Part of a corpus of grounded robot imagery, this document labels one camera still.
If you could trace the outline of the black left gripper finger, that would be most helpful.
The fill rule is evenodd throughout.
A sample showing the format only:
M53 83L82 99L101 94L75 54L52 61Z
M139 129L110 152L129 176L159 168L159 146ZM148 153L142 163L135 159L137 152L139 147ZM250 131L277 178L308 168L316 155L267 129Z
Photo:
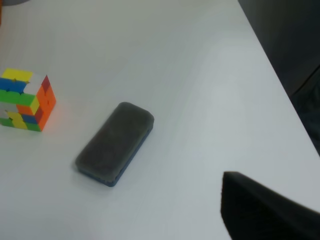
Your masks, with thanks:
M222 178L220 214L233 240L318 240L320 214L240 172Z

